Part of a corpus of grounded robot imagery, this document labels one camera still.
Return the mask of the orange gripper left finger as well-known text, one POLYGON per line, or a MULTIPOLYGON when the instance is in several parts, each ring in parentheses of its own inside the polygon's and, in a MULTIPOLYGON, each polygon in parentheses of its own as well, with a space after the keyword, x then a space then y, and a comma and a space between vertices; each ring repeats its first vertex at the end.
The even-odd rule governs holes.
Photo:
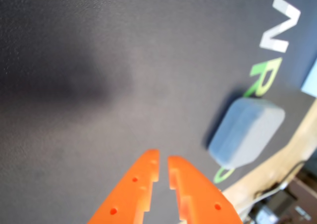
POLYGON ((153 183, 159 180, 160 154, 147 150, 110 192, 90 224, 141 224, 151 208, 153 183))

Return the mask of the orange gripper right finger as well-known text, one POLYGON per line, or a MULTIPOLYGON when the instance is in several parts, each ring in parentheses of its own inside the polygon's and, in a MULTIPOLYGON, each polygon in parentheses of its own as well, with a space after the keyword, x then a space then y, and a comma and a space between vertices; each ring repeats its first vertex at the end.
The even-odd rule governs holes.
POLYGON ((175 190, 179 219, 188 224, 241 224, 222 192, 181 156, 168 157, 169 187, 175 190))

